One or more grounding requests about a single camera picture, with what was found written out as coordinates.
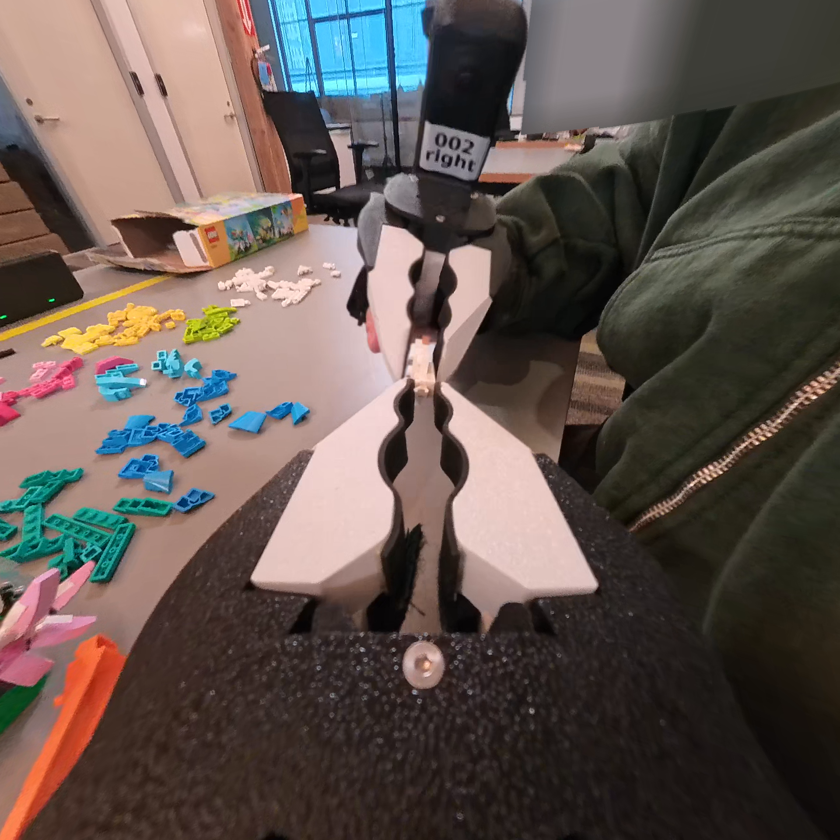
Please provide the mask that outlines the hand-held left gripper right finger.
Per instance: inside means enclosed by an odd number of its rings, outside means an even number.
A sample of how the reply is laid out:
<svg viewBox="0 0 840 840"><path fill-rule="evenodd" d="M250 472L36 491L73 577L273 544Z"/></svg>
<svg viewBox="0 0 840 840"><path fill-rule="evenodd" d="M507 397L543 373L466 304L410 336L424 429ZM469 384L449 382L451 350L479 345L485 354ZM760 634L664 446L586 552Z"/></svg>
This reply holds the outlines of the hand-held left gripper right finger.
<svg viewBox="0 0 840 840"><path fill-rule="evenodd" d="M437 573L443 629L476 632L507 604L595 593L595 574L531 449L445 383L434 422L453 484Z"/></svg>

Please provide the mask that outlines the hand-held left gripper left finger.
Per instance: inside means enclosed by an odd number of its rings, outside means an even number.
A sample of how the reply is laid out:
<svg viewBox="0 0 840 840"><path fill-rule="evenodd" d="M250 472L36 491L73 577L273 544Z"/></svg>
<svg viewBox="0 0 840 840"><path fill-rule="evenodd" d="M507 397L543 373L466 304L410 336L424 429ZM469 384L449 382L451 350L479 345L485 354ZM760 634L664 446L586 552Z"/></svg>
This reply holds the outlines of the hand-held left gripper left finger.
<svg viewBox="0 0 840 840"><path fill-rule="evenodd" d="M413 539L395 480L408 463L413 381L400 380L311 452L251 575L260 590L307 595L398 631L413 591Z"/></svg>

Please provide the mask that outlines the small white lego assembly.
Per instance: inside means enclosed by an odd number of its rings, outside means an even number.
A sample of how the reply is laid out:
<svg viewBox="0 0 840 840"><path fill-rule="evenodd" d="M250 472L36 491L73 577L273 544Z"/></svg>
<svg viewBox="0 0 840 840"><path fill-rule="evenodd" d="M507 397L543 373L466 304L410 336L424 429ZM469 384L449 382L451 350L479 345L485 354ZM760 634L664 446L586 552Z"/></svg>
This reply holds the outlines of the small white lego assembly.
<svg viewBox="0 0 840 840"><path fill-rule="evenodd" d="M424 332L413 338L406 354L406 377L413 381L417 397L430 397L434 394L437 374L434 362L436 341L430 332Z"/></svg>

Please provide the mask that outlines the person's right forearm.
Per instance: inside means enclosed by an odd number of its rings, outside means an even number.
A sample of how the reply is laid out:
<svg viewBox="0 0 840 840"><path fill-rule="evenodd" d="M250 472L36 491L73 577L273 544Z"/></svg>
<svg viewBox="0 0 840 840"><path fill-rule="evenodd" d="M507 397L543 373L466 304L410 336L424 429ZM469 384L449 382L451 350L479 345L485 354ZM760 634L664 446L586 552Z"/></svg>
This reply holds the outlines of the person's right forearm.
<svg viewBox="0 0 840 840"><path fill-rule="evenodd" d="M488 242L493 291L482 331L569 340L594 327L686 201L733 111L640 123L504 196Z"/></svg>

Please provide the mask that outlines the pile of white lego pieces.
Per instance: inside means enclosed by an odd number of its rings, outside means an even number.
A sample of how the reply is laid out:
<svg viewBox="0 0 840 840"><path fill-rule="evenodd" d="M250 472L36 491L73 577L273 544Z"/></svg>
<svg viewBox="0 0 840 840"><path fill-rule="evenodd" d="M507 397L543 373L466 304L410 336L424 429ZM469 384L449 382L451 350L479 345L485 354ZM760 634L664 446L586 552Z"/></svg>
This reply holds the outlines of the pile of white lego pieces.
<svg viewBox="0 0 840 840"><path fill-rule="evenodd" d="M278 301L283 308L297 306L321 284L322 279L314 276L309 266L300 265L290 280L279 278L275 268L267 266L262 270L238 269L231 278L219 280L217 288L229 293L230 307L239 310L249 307L254 300Z"/></svg>

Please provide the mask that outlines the pile of lime lego pieces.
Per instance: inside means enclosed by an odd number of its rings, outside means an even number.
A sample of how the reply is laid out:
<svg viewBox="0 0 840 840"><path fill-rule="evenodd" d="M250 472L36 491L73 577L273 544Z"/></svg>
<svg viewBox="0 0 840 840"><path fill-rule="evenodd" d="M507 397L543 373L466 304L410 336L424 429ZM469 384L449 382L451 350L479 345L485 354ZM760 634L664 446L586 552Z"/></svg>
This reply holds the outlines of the pile of lime lego pieces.
<svg viewBox="0 0 840 840"><path fill-rule="evenodd" d="M200 318L189 318L185 321L184 344L189 345L222 338L239 325L240 320L236 316L236 308L215 305L204 308Z"/></svg>

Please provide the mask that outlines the pile of light blue lego pieces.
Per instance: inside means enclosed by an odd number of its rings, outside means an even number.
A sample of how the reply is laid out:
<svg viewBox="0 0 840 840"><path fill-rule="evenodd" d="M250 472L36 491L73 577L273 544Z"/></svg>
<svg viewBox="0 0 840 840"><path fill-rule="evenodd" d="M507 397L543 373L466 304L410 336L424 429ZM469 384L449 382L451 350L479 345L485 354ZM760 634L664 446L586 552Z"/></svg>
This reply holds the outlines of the pile of light blue lego pieces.
<svg viewBox="0 0 840 840"><path fill-rule="evenodd" d="M180 380L184 377L200 380L203 373L203 363L197 358L184 359L178 349L158 350L150 365L150 371L169 380ZM118 374L114 372L100 376L94 374L94 382L99 394L107 402L116 403L130 399L134 392L147 386L147 379L143 378L140 373L139 367L133 373Z"/></svg>

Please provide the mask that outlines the pile of teal lego pieces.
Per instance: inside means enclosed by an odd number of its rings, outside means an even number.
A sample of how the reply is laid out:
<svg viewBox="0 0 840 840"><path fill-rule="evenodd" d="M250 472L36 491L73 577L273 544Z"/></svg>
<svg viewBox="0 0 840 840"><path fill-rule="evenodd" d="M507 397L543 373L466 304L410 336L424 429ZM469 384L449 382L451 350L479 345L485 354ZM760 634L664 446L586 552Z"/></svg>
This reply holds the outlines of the pile of teal lego pieces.
<svg viewBox="0 0 840 840"><path fill-rule="evenodd" d="M41 470L20 482L16 496L2 498L2 562L46 561L61 581L90 566L90 582L105 585L130 549L136 520L173 513L172 502L153 497L121 497L111 507L55 511L55 502L85 475L83 468Z"/></svg>

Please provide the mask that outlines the pink and green lego model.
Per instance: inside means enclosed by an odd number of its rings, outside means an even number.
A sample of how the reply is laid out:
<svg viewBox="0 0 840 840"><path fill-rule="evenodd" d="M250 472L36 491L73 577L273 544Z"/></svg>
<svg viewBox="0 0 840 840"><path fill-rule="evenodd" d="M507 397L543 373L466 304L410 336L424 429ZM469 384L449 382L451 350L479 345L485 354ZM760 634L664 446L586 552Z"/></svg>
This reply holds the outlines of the pink and green lego model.
<svg viewBox="0 0 840 840"><path fill-rule="evenodd" d="M65 580L57 568L33 579L10 607L1 626L1 733L35 701L54 661L45 650L79 637L97 620L64 608L96 567L85 562Z"/></svg>

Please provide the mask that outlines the wooden desk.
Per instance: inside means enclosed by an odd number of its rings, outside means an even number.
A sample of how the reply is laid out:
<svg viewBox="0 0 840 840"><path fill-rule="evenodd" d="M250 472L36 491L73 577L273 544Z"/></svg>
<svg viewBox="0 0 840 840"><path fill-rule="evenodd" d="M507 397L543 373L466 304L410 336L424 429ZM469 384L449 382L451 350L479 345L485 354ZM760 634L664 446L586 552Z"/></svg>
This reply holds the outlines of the wooden desk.
<svg viewBox="0 0 840 840"><path fill-rule="evenodd" d="M516 186L562 165L582 149L583 143L568 141L500 141L490 149L479 182Z"/></svg>

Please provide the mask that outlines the large glass window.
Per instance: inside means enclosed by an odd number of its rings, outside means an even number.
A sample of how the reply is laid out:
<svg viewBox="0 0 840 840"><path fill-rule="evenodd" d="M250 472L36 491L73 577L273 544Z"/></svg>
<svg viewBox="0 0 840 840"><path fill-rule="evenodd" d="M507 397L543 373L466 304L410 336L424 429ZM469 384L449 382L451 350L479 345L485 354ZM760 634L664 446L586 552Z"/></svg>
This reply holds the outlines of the large glass window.
<svg viewBox="0 0 840 840"><path fill-rule="evenodd" d="M272 1L287 89L318 97L413 91L426 78L424 1Z"/></svg>

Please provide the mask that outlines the black office chair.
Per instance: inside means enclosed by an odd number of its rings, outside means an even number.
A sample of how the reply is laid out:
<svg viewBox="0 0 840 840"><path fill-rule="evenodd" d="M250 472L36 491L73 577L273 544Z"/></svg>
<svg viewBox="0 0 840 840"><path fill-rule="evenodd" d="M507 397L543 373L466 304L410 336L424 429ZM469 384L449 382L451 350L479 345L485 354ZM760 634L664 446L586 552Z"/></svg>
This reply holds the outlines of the black office chair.
<svg viewBox="0 0 840 840"><path fill-rule="evenodd" d="M356 225L371 195L384 189L385 175L367 176L363 167L364 152L379 144L349 144L356 181L341 186L340 159L315 94L264 91L261 97L287 158L291 186L303 196L308 214L341 226Z"/></svg>

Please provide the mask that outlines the white door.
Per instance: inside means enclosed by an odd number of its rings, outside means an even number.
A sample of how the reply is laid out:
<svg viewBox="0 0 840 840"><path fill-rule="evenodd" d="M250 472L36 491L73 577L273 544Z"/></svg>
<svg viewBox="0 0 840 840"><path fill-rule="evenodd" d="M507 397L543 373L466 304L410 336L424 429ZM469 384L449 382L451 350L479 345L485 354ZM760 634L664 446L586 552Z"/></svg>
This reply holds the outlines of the white door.
<svg viewBox="0 0 840 840"><path fill-rule="evenodd" d="M129 1L201 198L259 190L209 2Z"/></svg>
<svg viewBox="0 0 840 840"><path fill-rule="evenodd" d="M99 245L198 182L126 1L2 1L2 79Z"/></svg>

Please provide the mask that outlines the black box with green light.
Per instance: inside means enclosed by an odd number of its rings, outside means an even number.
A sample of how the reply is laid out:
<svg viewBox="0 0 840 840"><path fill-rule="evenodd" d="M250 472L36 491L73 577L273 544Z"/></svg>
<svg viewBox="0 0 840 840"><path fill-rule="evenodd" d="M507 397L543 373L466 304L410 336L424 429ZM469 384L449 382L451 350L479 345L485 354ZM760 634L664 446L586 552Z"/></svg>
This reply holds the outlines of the black box with green light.
<svg viewBox="0 0 840 840"><path fill-rule="evenodd" d="M83 297L74 273L55 251L1 264L1 329Z"/></svg>

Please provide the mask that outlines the wooden steps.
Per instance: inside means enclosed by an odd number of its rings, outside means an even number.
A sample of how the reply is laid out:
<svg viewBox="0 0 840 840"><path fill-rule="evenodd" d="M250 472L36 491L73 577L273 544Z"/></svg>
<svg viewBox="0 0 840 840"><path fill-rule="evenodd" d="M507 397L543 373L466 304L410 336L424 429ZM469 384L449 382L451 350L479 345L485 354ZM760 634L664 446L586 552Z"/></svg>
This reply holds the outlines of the wooden steps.
<svg viewBox="0 0 840 840"><path fill-rule="evenodd" d="M1 167L1 262L50 252L68 254L62 239L48 229L23 188Z"/></svg>

